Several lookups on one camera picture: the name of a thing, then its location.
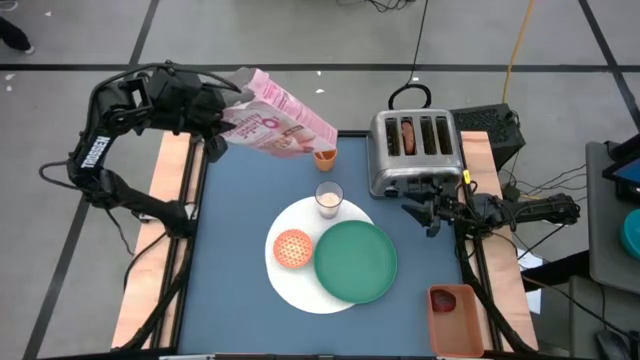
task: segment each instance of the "orange cookie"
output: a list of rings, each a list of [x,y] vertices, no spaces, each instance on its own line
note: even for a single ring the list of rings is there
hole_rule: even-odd
[[[313,254],[313,243],[309,235],[291,229],[278,235],[273,243],[273,254],[280,265],[290,269],[304,266]]]

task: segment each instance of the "white plate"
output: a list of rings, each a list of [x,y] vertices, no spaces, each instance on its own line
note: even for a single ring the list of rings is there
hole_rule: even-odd
[[[289,305],[314,314],[331,314],[348,309],[354,304],[337,299],[322,287],[313,268],[313,258],[298,269],[288,269],[280,265],[273,254],[273,243],[284,231],[298,229],[311,237],[315,252],[318,240],[333,225],[348,220],[366,221],[370,224],[373,224],[373,221],[362,209],[347,200],[340,204],[336,217],[329,220],[320,216],[317,206],[316,199],[312,196],[284,209],[269,229],[264,259],[271,286]]]

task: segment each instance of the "wooden table frame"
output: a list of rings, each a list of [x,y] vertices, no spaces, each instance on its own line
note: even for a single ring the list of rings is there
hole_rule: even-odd
[[[340,136],[363,137],[364,131],[340,131]],[[484,132],[463,132],[462,146],[467,167],[473,180],[478,183],[478,193],[500,195],[500,183],[493,163],[488,136]],[[167,132],[163,136],[156,168],[149,194],[162,200],[180,198],[185,202],[200,203],[200,197],[206,176],[202,171],[206,166],[202,146],[190,143],[189,135],[174,136]],[[144,249],[164,231],[163,226],[155,221],[143,224],[138,236],[136,253]],[[508,227],[498,231],[507,240],[511,239]],[[514,252],[513,244],[499,236],[483,240],[486,259],[486,275],[490,280],[493,300],[500,312],[507,319],[520,337],[534,349],[537,341],[531,322],[520,268]],[[120,315],[116,325],[113,347],[128,341],[147,318],[158,301],[161,289],[166,287],[175,275],[182,259],[184,240],[172,239],[162,241],[142,257],[131,271],[124,294]],[[470,263],[476,275],[477,258]],[[180,331],[182,307],[186,291],[182,291],[173,300],[164,316],[164,321],[146,346],[175,347]],[[478,301],[478,316],[481,319],[481,331],[485,349],[492,349],[491,332],[484,307]],[[510,348],[502,339],[505,351]]]

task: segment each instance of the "green plate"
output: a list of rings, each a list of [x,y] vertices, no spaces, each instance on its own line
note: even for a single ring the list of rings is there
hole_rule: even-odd
[[[363,304],[384,294],[396,277],[396,249],[387,235],[364,221],[325,231],[314,250],[316,275],[340,300]]]

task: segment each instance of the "glass of milk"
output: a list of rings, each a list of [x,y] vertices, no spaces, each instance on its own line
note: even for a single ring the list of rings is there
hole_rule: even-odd
[[[332,219],[338,214],[344,197],[342,187],[333,181],[325,181],[316,188],[318,211],[325,219]]]

